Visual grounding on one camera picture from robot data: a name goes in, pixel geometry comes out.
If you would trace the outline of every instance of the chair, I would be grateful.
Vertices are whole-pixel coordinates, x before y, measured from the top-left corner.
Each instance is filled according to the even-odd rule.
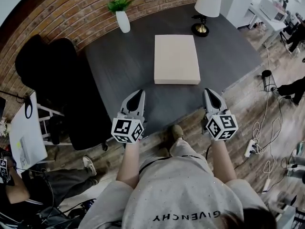
[[[111,137],[111,120],[95,85],[89,64],[79,57],[66,38],[50,44],[40,35],[30,38],[17,55],[21,81],[37,94],[63,109],[64,121],[74,149],[103,145]]]

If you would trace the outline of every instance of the white lampshade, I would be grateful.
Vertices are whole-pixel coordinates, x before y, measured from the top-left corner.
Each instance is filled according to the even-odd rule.
[[[207,17],[219,16],[221,0],[197,0],[195,9]]]

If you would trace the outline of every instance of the white desk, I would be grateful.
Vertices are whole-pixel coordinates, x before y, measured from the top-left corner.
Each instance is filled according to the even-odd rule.
[[[29,119],[25,117],[23,104],[11,121],[9,134],[13,157],[17,167],[22,169],[28,169],[48,156],[41,135],[35,92],[30,99],[33,105],[32,116]]]
[[[250,5],[249,10],[254,13],[254,17],[252,18],[249,29],[253,27],[255,24],[255,21],[257,18],[259,18],[267,27],[266,34],[262,37],[262,39],[259,41],[256,49],[259,49],[260,46],[264,43],[266,47],[268,48],[272,41],[278,36],[278,34],[281,32],[282,29],[286,28],[284,22],[275,22],[270,20],[260,9],[258,6],[258,3],[253,3]]]

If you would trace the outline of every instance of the hand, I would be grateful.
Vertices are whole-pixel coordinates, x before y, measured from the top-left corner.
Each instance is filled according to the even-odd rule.
[[[4,157],[4,159],[6,159],[6,160],[7,160],[7,166],[8,166],[8,168],[12,168],[12,167],[14,167],[14,162],[13,162],[13,160],[12,160],[12,158],[11,158],[11,157],[9,157],[9,156],[5,156],[5,157]]]

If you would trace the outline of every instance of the table lamp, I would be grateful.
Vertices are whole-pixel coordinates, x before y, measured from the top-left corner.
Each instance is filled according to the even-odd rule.
[[[209,34],[209,29],[205,26],[206,17],[218,17],[221,0],[197,0],[195,9],[200,14],[192,18],[200,19],[201,23],[192,26],[192,32],[197,36],[205,37]]]

